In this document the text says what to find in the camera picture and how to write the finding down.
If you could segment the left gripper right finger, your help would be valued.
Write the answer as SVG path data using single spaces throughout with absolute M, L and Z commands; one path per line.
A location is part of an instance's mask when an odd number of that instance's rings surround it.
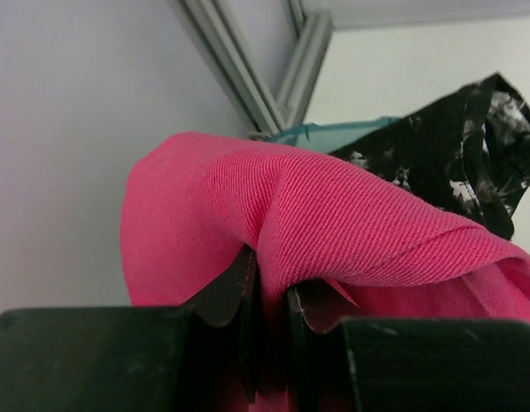
M 530 411 L 530 324 L 362 315 L 326 282 L 287 293 L 294 411 Z

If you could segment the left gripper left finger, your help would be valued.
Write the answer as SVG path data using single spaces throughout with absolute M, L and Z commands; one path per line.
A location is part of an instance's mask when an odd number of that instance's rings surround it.
M 256 255 L 181 306 L 0 315 L 0 411 L 246 411 L 256 399 Z

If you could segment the pink trousers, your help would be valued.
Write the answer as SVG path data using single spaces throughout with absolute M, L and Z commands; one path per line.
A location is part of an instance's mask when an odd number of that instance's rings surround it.
M 530 323 L 530 256 L 334 157 L 184 132 L 132 168 L 120 222 L 137 306 L 183 304 L 244 247 L 270 333 L 255 410 L 288 408 L 285 291 L 322 278 L 365 315 Z

